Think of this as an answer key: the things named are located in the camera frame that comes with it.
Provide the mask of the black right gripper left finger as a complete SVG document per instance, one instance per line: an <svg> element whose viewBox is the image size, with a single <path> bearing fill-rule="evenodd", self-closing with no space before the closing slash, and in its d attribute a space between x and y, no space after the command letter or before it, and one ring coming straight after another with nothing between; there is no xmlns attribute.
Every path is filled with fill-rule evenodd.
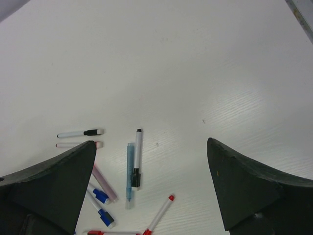
<svg viewBox="0 0 313 235"><path fill-rule="evenodd" d="M72 235L96 156L94 141L0 178L2 235Z"/></svg>

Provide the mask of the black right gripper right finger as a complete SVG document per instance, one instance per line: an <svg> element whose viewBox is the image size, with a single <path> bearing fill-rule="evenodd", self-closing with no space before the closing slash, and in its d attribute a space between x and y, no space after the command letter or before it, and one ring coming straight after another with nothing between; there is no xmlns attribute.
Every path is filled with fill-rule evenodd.
<svg viewBox="0 0 313 235"><path fill-rule="evenodd" d="M313 182L209 138L208 165L224 229L232 235L311 235Z"/></svg>

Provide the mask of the red cap whiteboard marker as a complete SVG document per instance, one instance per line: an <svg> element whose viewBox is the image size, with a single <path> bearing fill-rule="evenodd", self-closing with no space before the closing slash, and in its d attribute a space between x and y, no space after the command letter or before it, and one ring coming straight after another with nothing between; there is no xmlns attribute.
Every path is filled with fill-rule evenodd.
<svg viewBox="0 0 313 235"><path fill-rule="evenodd" d="M104 146L104 143L102 141L92 141L96 148L102 148ZM60 143L56 143L55 146L57 148L74 148L78 145L83 144L84 142L60 142Z"/></svg>

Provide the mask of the red marker with end cap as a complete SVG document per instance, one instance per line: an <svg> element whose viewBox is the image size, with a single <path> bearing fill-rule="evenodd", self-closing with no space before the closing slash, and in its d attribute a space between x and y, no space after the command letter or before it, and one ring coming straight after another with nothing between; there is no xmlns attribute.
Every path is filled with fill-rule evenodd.
<svg viewBox="0 0 313 235"><path fill-rule="evenodd" d="M160 220L163 218L165 213L168 211L168 209L174 202L175 198L176 197L174 194L171 194L170 196L168 196L165 203L162 205L162 207L160 208L160 210L158 211L158 213L156 214L156 216L154 217L154 219L152 220L148 228L144 231L143 235L151 235L153 233L154 229L156 228Z"/></svg>

